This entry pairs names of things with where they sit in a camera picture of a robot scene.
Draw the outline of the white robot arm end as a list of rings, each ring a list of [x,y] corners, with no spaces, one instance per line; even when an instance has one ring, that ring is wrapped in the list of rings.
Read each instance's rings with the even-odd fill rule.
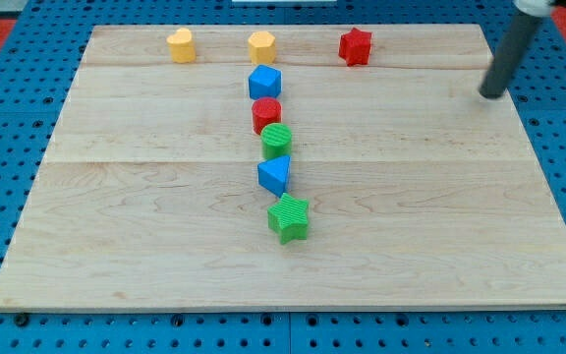
[[[515,7],[532,17],[549,17],[555,6],[555,0],[513,0]]]

